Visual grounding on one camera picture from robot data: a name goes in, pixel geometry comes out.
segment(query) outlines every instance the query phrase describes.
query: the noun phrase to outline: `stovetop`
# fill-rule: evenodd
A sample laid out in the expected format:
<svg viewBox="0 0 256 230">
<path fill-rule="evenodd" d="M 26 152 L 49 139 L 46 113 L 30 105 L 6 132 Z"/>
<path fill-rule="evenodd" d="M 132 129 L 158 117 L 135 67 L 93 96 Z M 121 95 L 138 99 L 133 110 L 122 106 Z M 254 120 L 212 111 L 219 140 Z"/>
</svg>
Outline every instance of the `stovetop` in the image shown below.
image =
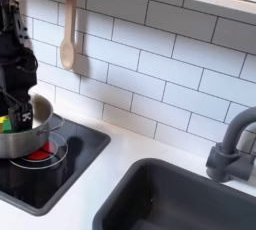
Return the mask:
<svg viewBox="0 0 256 230">
<path fill-rule="evenodd" d="M 56 126 L 56 116 L 50 126 Z M 0 160 L 0 199 L 35 216 L 49 212 L 110 142 L 109 136 L 66 120 L 37 152 Z"/>
</svg>

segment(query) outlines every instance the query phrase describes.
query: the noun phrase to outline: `sink basin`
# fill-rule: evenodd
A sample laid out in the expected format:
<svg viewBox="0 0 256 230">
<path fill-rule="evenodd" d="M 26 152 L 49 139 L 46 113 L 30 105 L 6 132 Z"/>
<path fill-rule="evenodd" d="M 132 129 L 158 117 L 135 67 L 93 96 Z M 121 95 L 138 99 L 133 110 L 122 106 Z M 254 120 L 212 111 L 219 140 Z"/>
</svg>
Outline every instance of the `sink basin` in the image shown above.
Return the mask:
<svg viewBox="0 0 256 230">
<path fill-rule="evenodd" d="M 256 198 L 156 159 L 136 162 L 93 230 L 255 230 Z"/>
</svg>

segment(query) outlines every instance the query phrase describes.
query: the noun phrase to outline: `green object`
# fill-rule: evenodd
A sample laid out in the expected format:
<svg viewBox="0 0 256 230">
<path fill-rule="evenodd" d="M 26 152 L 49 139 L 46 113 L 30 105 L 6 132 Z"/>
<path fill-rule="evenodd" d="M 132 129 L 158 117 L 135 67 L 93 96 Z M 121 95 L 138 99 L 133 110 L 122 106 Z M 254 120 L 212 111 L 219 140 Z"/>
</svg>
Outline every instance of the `green object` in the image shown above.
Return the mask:
<svg viewBox="0 0 256 230">
<path fill-rule="evenodd" d="M 2 132 L 3 133 L 12 133 L 12 125 L 10 120 L 4 120 L 2 125 Z"/>
</svg>

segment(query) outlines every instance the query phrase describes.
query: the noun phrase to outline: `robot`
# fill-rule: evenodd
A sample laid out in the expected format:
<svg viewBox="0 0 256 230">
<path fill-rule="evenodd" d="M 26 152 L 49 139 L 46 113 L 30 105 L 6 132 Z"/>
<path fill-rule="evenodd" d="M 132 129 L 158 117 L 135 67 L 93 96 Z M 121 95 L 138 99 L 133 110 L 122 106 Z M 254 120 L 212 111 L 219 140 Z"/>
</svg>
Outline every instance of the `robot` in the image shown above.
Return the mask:
<svg viewBox="0 0 256 230">
<path fill-rule="evenodd" d="M 11 132 L 29 130 L 33 124 L 28 92 L 37 84 L 38 62 L 24 46 L 26 31 L 19 3 L 0 0 L 0 118 L 8 118 Z"/>
</svg>

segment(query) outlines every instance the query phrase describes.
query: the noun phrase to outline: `hanging wooden spoon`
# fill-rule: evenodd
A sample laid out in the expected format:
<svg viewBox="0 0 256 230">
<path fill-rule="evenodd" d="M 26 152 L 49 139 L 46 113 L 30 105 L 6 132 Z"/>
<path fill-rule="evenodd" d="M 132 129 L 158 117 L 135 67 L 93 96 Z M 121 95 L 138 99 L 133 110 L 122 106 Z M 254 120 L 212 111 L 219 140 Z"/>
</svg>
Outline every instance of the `hanging wooden spoon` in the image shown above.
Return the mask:
<svg viewBox="0 0 256 230">
<path fill-rule="evenodd" d="M 76 21 L 76 0 L 66 1 L 65 33 L 64 40 L 60 46 L 60 58 L 66 70 L 70 70 L 75 59 L 75 21 Z"/>
</svg>

